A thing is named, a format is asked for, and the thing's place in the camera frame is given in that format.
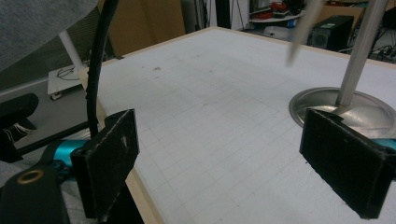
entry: metal pole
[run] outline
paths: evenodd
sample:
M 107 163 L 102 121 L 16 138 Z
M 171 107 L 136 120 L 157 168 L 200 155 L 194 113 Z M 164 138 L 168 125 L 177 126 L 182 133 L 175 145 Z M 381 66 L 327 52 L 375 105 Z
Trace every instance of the metal pole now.
M 64 47 L 66 48 L 66 51 L 73 62 L 73 65 L 77 68 L 77 70 L 80 69 L 82 67 L 82 61 L 78 56 L 76 48 L 74 47 L 69 34 L 66 30 L 64 30 L 59 34 L 59 37 L 61 38 L 62 43 L 64 44 Z
M 343 84 L 335 102 L 338 106 L 350 105 L 353 94 L 358 86 L 361 72 L 370 53 L 376 31 L 385 12 L 388 0 L 371 0 L 361 23 L 355 47 L 347 65 Z

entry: grid pattern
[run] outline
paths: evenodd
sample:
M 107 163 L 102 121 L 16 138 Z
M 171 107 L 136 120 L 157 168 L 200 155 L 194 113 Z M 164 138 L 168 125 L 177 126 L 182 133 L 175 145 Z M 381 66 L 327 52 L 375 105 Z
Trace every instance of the grid pattern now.
M 340 86 L 347 60 L 209 29 L 103 67 L 107 114 L 136 111 L 135 168 L 165 223 L 363 223 L 299 153 L 298 92 Z M 359 85 L 396 107 L 395 70 L 368 64 Z M 396 221 L 396 188 L 379 220 Z

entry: black speaker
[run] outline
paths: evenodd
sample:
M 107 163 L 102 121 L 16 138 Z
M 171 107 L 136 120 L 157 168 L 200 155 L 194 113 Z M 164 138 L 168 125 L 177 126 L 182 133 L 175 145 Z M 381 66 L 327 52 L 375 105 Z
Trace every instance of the black speaker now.
M 353 16 L 331 16 L 312 29 L 308 45 L 338 51 L 347 48 Z

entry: white desk leg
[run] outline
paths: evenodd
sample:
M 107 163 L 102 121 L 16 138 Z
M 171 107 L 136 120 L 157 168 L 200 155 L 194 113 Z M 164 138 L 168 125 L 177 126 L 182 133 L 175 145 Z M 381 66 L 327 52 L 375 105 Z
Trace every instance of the white desk leg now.
M 78 53 L 73 45 L 72 40 L 70 39 L 69 33 L 67 33 L 67 31 L 64 30 L 59 34 L 59 37 L 61 38 L 62 43 L 64 44 L 64 47 L 66 48 L 67 53 L 69 54 L 69 57 L 73 62 L 73 65 L 78 70 L 79 68 L 82 67 L 82 61 L 78 56 Z
M 76 48 L 73 45 L 73 42 L 70 39 L 70 36 L 67 33 L 67 31 L 66 30 L 62 31 L 59 34 L 59 37 L 61 38 L 61 41 L 64 44 L 64 48 L 66 49 L 67 54 L 72 60 L 73 65 L 49 72 L 48 94 L 50 95 L 52 100 L 57 100 L 61 98 L 63 90 L 81 84 L 78 80 L 78 71 L 83 67 L 83 63 L 79 58 Z M 73 73 L 68 75 L 67 78 L 65 79 L 58 78 L 60 72 L 64 72 L 67 70 L 73 70 Z

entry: shelf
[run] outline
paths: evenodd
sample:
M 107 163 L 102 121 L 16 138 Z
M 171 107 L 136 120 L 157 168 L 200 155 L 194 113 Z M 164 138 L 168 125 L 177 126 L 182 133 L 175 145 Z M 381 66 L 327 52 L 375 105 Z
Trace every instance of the shelf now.
M 250 20 L 250 22 L 261 22 L 261 23 L 268 23 L 268 22 L 278 22 L 278 21 L 290 21 L 290 20 L 294 20 L 297 19 L 299 17 L 302 17 L 305 14 L 305 10 L 302 10 L 300 14 L 295 15 L 295 16 L 287 16 L 285 18 L 282 19 L 276 19 L 276 18 L 271 18 L 271 19 L 266 19 L 266 20 L 257 20 L 257 19 L 253 19 Z

